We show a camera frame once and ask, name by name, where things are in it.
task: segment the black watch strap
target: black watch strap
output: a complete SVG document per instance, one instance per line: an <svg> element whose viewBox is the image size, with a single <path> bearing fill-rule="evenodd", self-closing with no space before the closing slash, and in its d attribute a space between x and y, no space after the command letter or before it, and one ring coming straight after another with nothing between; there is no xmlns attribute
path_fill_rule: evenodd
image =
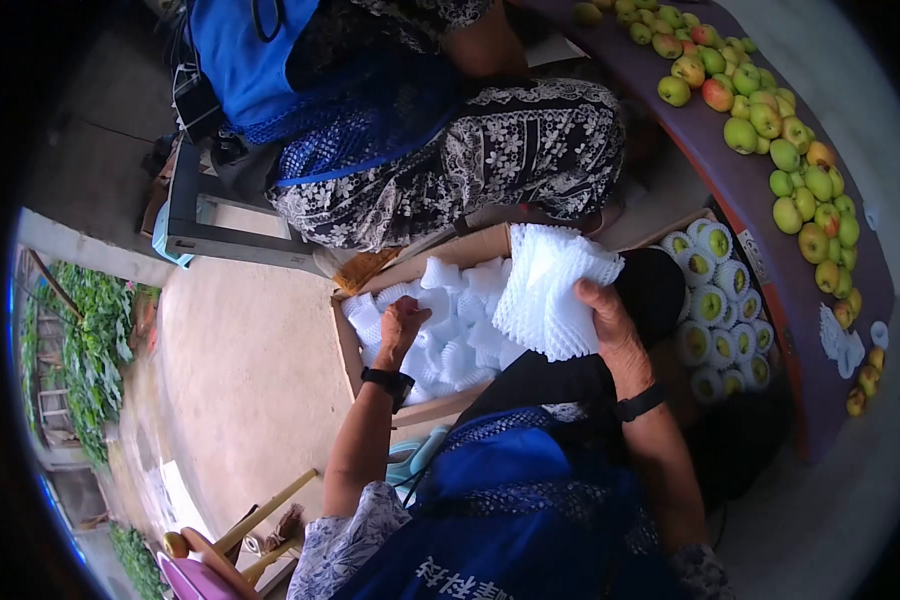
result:
<svg viewBox="0 0 900 600"><path fill-rule="evenodd" d="M617 419L621 422L629 423L640 415L653 410L666 397L667 390L663 387L663 384L654 383L646 390L637 393L634 397L620 400L613 407L613 410L617 415Z"/></svg>
<svg viewBox="0 0 900 600"><path fill-rule="evenodd" d="M360 379L369 381L381 386L386 393L393 398L393 413L403 407L403 403L407 401L411 388L414 387L416 381L414 378L399 371L380 370L379 368L363 367Z"/></svg>

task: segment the green plant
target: green plant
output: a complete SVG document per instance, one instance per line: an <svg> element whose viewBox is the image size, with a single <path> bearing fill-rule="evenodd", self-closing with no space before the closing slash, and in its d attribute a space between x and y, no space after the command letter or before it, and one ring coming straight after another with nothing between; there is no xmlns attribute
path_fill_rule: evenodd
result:
<svg viewBox="0 0 900 600"><path fill-rule="evenodd" d="M111 522L110 540L117 559L137 592L144 600L160 600L168 586L160 581L160 569L157 568L154 555L147 548L144 536L132 527L124 529Z"/></svg>

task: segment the open cardboard box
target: open cardboard box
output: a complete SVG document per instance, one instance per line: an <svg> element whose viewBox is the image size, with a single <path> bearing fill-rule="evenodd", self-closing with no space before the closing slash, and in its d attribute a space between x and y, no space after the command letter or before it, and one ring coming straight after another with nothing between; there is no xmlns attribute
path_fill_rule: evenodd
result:
<svg viewBox="0 0 900 600"><path fill-rule="evenodd" d="M711 210L706 208L698 210L683 219L667 225L659 231L648 234L640 241L625 248L625 250L642 248L644 246L655 244L665 235L675 231L683 231L689 227L691 223L701 218L716 221L716 217ZM491 260L492 258L508 258L510 254L510 225L506 222L495 224L481 231L477 231L476 233L471 233L470 235L450 240L440 246L426 249L416 256L403 260L402 262L383 270L367 282L366 285L360 289L360 293L372 292L376 294L396 283L412 282L423 276L423 272L427 266L427 258L430 257L437 257L444 263L453 263L460 269L469 269L478 263ZM344 317L344 311L341 309L341 303L347 298L347 293L343 290L337 290L330 298L330 307L333 310L334 325L336 326L336 341L339 343L340 361L342 362L347 379L350 382L350 390L353 393L353 398L356 399L357 393L360 391L360 386L363 385L360 375L364 370L364 362L360 357L360 340L357 338L357 332L354 331L353 326L350 325L350 322ZM766 319L766 314L761 313L761 318ZM768 363L772 372L776 372L780 369L780 351L777 348L777 343L777 341L774 341L774 348L768 355ZM405 406L393 417L393 426L412 426L460 413L467 410L468 407L477 400L480 393L483 390L486 390L489 385L489 382L481 383L469 390L458 391L451 395L435 398L429 402Z"/></svg>

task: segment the person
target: person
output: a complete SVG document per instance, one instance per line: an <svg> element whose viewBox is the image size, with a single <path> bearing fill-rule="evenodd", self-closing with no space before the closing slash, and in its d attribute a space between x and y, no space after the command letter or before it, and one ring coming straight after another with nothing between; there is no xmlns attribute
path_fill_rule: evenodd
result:
<svg viewBox="0 0 900 600"><path fill-rule="evenodd" d="M266 197L332 248L406 246L490 204L605 227L622 210L601 212L620 104L600 83L531 78L504 2L195 0L193 46L227 118L217 172L278 146Z"/></svg>
<svg viewBox="0 0 900 600"><path fill-rule="evenodd" d="M363 384L336 436L322 517L306 528L288 600L733 597L706 507L743 494L780 447L787 416L721 416L743 431L688 432L692 455L657 403L648 358L676 327L683 274L658 249L624 257L613 285L574 286L593 308L599 353L548 363L525 352L460 414L409 510L384 483L392 398ZM398 372L428 317L409 296L389 306L373 369ZM722 404L779 405L761 398ZM621 415L621 402L638 410Z"/></svg>

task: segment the blue mesh apron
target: blue mesh apron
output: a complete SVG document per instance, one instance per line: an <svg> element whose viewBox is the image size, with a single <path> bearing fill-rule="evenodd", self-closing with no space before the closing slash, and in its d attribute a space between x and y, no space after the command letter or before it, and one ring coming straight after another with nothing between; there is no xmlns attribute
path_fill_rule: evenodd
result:
<svg viewBox="0 0 900 600"><path fill-rule="evenodd" d="M462 102L462 77L447 58L386 38L315 88L293 90L287 59L318 0L277 1L284 18L268 43L246 0L195 0L190 28L226 129L253 144L285 144L278 186L336 179L402 157L439 132ZM272 32L274 3L258 5L263 30Z"/></svg>
<svg viewBox="0 0 900 600"><path fill-rule="evenodd" d="M685 598L634 474L565 452L540 407L468 422L444 441L413 519L333 596Z"/></svg>

